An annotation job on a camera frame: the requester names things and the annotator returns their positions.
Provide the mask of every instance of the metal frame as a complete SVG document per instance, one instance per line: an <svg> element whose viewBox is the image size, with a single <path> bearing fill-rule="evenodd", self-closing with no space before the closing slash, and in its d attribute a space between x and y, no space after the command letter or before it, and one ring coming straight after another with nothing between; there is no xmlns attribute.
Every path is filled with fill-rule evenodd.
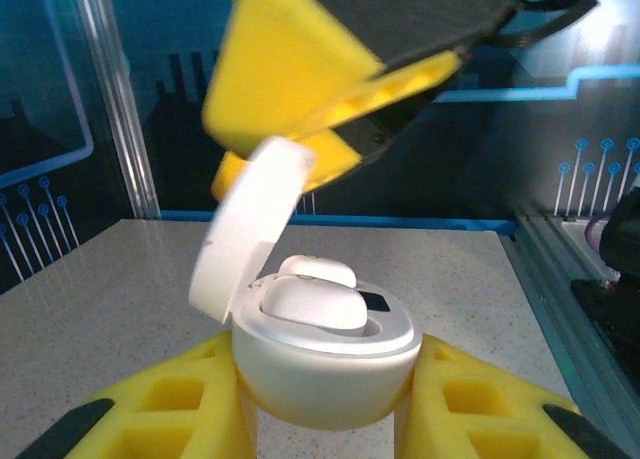
<svg viewBox="0 0 640 459"><path fill-rule="evenodd" d="M574 401L616 444L640 457L640 398L570 290L572 279L607 276L562 223L519 218L515 238L503 237L503 247Z"/></svg>
<svg viewBox="0 0 640 459"><path fill-rule="evenodd" d="M76 0L136 219L159 219L160 206L111 0Z"/></svg>

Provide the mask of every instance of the yellow foam pad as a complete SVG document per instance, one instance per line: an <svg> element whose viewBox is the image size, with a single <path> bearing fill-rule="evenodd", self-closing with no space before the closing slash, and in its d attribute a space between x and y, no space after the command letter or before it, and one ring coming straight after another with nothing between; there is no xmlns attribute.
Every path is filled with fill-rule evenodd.
<svg viewBox="0 0 640 459"><path fill-rule="evenodd" d="M235 0L203 123L246 158L383 67L315 0Z"/></svg>
<svg viewBox="0 0 640 459"><path fill-rule="evenodd" d="M362 117L418 92L439 86L461 65L452 51L444 51L407 67L355 85L296 124L291 137L302 137Z"/></svg>
<svg viewBox="0 0 640 459"><path fill-rule="evenodd" d="M424 336L402 459L587 459L542 409L572 401Z"/></svg>
<svg viewBox="0 0 640 459"><path fill-rule="evenodd" d="M331 182L353 169L361 160L360 155L331 130L306 136L298 142L316 153L316 162L305 192ZM232 152L226 152L211 186L213 197L222 200L246 165L247 161L244 159Z"/></svg>
<svg viewBox="0 0 640 459"><path fill-rule="evenodd" d="M115 405L67 459L253 459L256 409L243 400L223 333L96 394Z"/></svg>

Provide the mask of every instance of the earbud case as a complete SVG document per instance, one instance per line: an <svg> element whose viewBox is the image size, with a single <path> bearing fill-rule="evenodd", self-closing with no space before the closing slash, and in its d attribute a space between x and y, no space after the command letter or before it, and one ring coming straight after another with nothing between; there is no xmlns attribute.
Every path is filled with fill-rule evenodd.
<svg viewBox="0 0 640 459"><path fill-rule="evenodd" d="M313 163L310 149L287 139L272 137L261 144L218 206L189 301L221 323L232 321L240 381L259 407L302 427L354 429L388 415L408 392L422 334L398 298L359 280L354 290L367 305L360 336L263 312L278 275L257 276Z"/></svg>

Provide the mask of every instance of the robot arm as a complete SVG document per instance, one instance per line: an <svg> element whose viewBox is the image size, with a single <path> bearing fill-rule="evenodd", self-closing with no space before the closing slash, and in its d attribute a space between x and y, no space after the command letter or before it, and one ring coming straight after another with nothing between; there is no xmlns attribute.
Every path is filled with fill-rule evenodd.
<svg viewBox="0 0 640 459"><path fill-rule="evenodd" d="M279 135L314 150L306 192L370 164L480 43L520 47L563 29L597 0L235 0L203 110L228 152L221 199L245 159ZM565 11L532 31L500 34L520 10Z"/></svg>

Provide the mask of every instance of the glass panel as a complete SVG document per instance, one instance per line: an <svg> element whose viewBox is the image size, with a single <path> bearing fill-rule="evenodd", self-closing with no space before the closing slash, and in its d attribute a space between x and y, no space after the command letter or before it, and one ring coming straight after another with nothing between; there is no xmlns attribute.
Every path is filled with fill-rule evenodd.
<svg viewBox="0 0 640 459"><path fill-rule="evenodd" d="M161 209L212 210L222 149L200 112L230 0L112 0Z"/></svg>
<svg viewBox="0 0 640 459"><path fill-rule="evenodd" d="M130 215L75 0L0 0L0 292Z"/></svg>

